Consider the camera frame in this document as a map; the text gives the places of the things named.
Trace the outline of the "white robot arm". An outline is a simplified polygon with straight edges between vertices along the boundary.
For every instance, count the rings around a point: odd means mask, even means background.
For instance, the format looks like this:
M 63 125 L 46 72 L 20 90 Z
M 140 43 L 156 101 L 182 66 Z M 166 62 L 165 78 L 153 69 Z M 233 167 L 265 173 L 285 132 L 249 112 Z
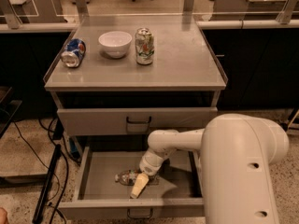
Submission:
M 148 145 L 133 198 L 176 150 L 198 151 L 206 224 L 279 224 L 269 166 L 286 156 L 289 138 L 274 121 L 224 114 L 200 130 L 154 131 Z

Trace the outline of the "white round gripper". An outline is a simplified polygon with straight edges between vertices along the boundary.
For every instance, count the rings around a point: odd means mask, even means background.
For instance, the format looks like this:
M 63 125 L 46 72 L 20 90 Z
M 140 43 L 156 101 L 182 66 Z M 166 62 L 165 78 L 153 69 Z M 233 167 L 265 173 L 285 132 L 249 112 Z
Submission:
M 131 198 L 136 199 L 140 195 L 143 188 L 146 187 L 149 182 L 149 176 L 155 176 L 162 167 L 164 161 L 166 161 L 174 152 L 174 149 L 158 152 L 150 147 L 148 148 L 139 163 L 139 169 L 142 174 L 139 174 L 135 180 L 130 194 Z

